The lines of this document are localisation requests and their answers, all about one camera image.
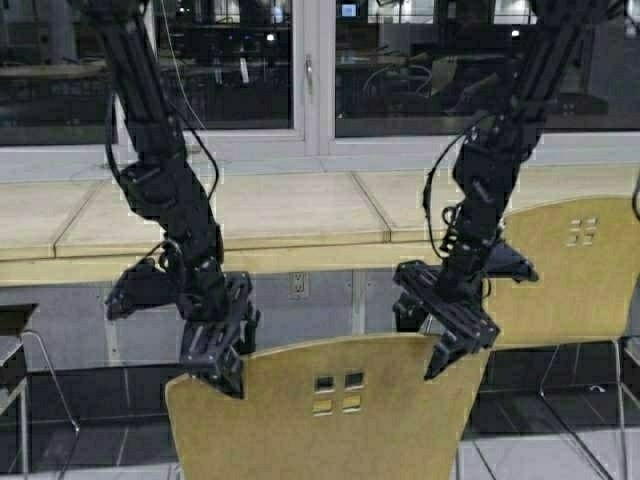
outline black cable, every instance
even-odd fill
[[[478,118],[474,122],[472,122],[471,125],[466,127],[462,131],[462,133],[460,133],[456,138],[454,138],[451,141],[451,143],[449,143],[449,145],[447,145],[447,148],[445,148],[444,151],[440,154],[440,156],[438,157],[438,160],[436,160],[436,163],[433,165],[433,167],[431,168],[431,170],[427,174],[427,184],[426,184],[425,189],[424,189],[424,200],[423,200],[424,201],[425,214],[426,214],[426,217],[427,217],[427,229],[429,231],[429,242],[431,243],[431,248],[432,248],[433,252],[436,254],[436,256],[440,260],[444,260],[444,257],[440,254],[440,252],[438,251],[438,248],[436,247],[436,242],[435,242],[435,239],[433,238],[433,225],[431,223],[431,191],[433,189],[433,179],[435,177],[436,170],[438,169],[438,167],[440,166],[442,161],[445,159],[447,154],[451,151],[453,146],[456,143],[458,143],[458,141],[461,138],[468,136],[469,133],[471,133],[473,131],[473,129],[476,128],[478,126],[478,124],[480,124],[480,122],[486,120],[487,118],[493,117],[493,116],[495,116],[493,113],[488,113],[486,115],[482,115],[480,118]]]
[[[120,185],[120,170],[118,169],[118,164],[116,163],[115,156],[113,155],[113,110],[115,109],[116,104],[116,95],[112,88],[109,88],[107,92],[107,113],[104,119],[104,129],[105,129],[105,142],[104,149],[107,154],[107,162],[109,164],[109,168],[111,169],[111,173],[113,174],[113,178],[115,178],[118,185]]]
[[[216,176],[215,176],[215,180],[213,182],[213,185],[211,186],[211,189],[209,190],[209,193],[207,195],[207,199],[209,201],[211,201],[211,198],[213,197],[213,194],[216,191],[216,188],[218,187],[218,183],[220,181],[220,169],[218,168],[218,162],[216,162],[216,159],[213,157],[213,155],[209,151],[209,148],[202,141],[202,138],[198,134],[197,130],[189,123],[189,120],[186,119],[186,117],[182,114],[182,112],[180,110],[178,110],[176,108],[175,105],[173,105],[173,104],[170,104],[170,105],[171,105],[171,108],[173,109],[173,111],[176,113],[176,115],[178,115],[178,117],[180,117],[180,120],[182,120],[182,123],[184,123],[185,127],[187,128],[187,130],[189,130],[191,135],[194,136],[194,138],[198,142],[198,145],[200,145],[200,148],[202,148],[202,150],[204,151],[205,155],[207,156],[207,158],[211,162],[211,165],[213,165],[213,170],[215,171]]]
[[[636,218],[640,222],[640,173],[638,174],[636,188],[633,190],[633,196],[631,197],[631,206],[633,208],[633,213],[636,214]]]

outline grey surface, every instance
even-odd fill
[[[175,307],[137,312],[129,319],[116,322],[121,363],[177,363],[184,323]]]
[[[395,331],[393,304],[400,298],[402,289],[393,283],[394,269],[367,271],[366,333]],[[444,332],[442,325],[433,321],[430,333]]]
[[[56,369],[106,365],[106,337],[100,285],[0,289],[0,304],[36,303],[27,328],[37,330]],[[44,370],[46,364],[33,338],[25,338],[27,365]]]
[[[263,312],[258,349],[351,334],[351,272],[309,274],[309,296],[289,298],[289,275],[255,279],[255,302]]]

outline wooden countertop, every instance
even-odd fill
[[[54,244],[97,184],[24,183],[0,186],[0,261],[53,258]]]
[[[382,243],[387,235],[349,173],[229,176],[212,204],[227,250]],[[161,239],[160,227],[133,214],[107,182],[56,251],[59,257],[145,254]]]
[[[422,191],[426,171],[366,172],[357,178],[391,230],[392,242],[416,242],[428,238]],[[525,168],[508,207],[507,217],[533,207],[577,198],[631,197],[638,166],[598,165]],[[436,238],[442,237],[442,209],[462,199],[462,193],[442,170],[434,179],[432,197]]]
[[[525,170],[509,215],[575,198],[629,197],[636,166]],[[213,199],[223,227],[225,269],[252,273],[392,269],[426,247],[423,171],[227,176]],[[440,212],[461,193],[443,170],[433,195]],[[129,210],[117,186],[0,185],[0,286],[107,281],[162,238]]]

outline electrical outlet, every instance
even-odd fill
[[[307,298],[309,296],[309,274],[296,272],[289,274],[289,297]]]

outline wooden chair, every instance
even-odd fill
[[[493,282],[487,310],[502,328],[497,347],[556,346],[539,389],[540,398],[554,411],[545,399],[544,386],[559,346],[612,342],[623,452],[621,478],[629,478],[618,341],[626,330],[640,275],[640,222],[632,212],[631,199],[586,198],[523,211],[507,218],[506,237],[533,261],[540,281]],[[556,417],[606,477],[601,462]]]
[[[188,480],[449,478],[488,354],[423,380],[437,336],[375,335],[246,362],[244,400],[190,376],[166,400]]]

